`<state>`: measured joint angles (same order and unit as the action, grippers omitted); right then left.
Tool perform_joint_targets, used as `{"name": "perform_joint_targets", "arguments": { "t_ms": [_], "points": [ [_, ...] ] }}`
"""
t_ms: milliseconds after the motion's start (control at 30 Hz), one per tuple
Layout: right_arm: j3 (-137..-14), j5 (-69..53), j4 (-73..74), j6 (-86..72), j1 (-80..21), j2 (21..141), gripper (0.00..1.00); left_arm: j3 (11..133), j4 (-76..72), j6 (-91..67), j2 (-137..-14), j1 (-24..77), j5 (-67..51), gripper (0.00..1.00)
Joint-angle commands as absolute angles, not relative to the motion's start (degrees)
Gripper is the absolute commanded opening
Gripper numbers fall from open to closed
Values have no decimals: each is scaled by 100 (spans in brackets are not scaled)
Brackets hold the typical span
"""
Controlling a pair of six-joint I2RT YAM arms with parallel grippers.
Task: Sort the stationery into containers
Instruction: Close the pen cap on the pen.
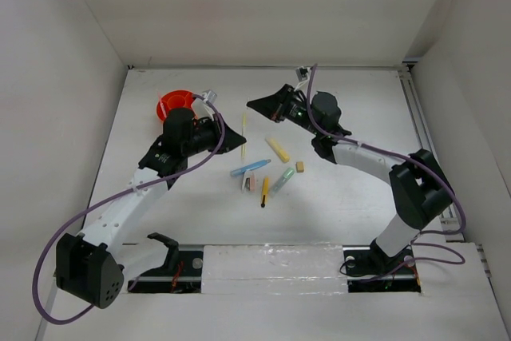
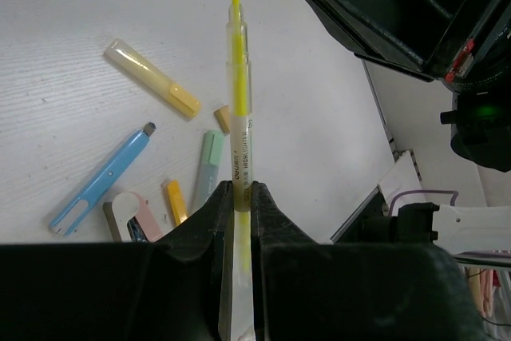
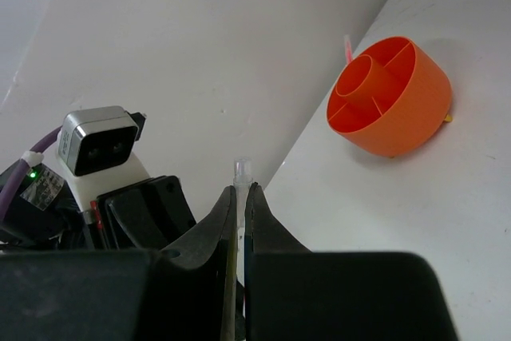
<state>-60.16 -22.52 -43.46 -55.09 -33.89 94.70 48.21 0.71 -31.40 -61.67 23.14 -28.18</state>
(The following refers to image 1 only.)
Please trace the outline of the pale yellow pen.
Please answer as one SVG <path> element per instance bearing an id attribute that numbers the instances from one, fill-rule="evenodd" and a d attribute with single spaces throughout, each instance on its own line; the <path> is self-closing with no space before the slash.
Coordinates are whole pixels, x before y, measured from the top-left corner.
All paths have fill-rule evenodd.
<path id="1" fill-rule="evenodd" d="M 241 134 L 242 134 L 243 137 L 246 136 L 245 135 L 246 134 L 246 128 L 247 128 L 247 113 L 243 112 L 243 114 L 242 114 L 242 126 L 241 126 Z M 241 146 L 240 155 L 241 155 L 241 160 L 244 161 L 245 156 L 246 156 L 246 142 L 244 144 L 242 144 L 242 146 Z"/>

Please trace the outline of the pink pen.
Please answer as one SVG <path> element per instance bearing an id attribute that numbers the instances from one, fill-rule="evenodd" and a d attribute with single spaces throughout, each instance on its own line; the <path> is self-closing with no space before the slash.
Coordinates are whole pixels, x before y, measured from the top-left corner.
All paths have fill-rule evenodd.
<path id="1" fill-rule="evenodd" d="M 162 121 L 164 121 L 167 118 L 167 110 L 166 110 L 166 107 L 163 102 L 163 98 L 162 98 L 161 94 L 157 93 L 157 96 L 159 98 L 159 105 L 160 105 L 160 110 L 161 110 L 161 114 L 162 114 Z"/>

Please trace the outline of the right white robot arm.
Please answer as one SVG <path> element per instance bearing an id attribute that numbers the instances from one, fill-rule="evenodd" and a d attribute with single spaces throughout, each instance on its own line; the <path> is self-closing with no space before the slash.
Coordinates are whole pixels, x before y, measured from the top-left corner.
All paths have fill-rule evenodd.
<path id="1" fill-rule="evenodd" d="M 368 251 L 349 256 L 346 273 L 353 277 L 383 275 L 405 259 L 405 250 L 420 232 L 454 201 L 454 193 L 434 155 L 420 149 L 400 158 L 349 140 L 351 132 L 339 120 L 342 111 L 334 95 L 306 95 L 291 85 L 249 101 L 247 107 L 279 123 L 289 120 L 313 134 L 315 152 L 332 164 L 357 169 L 387 183 L 396 213 L 371 242 Z"/>

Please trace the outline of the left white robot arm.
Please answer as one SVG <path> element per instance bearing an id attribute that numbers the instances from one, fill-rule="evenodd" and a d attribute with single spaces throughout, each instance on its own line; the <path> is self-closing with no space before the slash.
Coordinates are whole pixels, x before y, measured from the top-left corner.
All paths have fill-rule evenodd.
<path id="1" fill-rule="evenodd" d="M 176 183 L 189 157 L 205 151 L 228 153 L 245 142 L 217 115 L 197 118 L 187 108 L 171 110 L 162 134 L 139 162 L 129 193 L 115 199 L 79 234 L 65 234 L 57 242 L 57 287 L 104 309 L 143 273 L 153 269 L 164 275 L 173 272 L 179 257 L 175 240 L 154 232 L 139 244 L 127 245 L 128 234 Z"/>

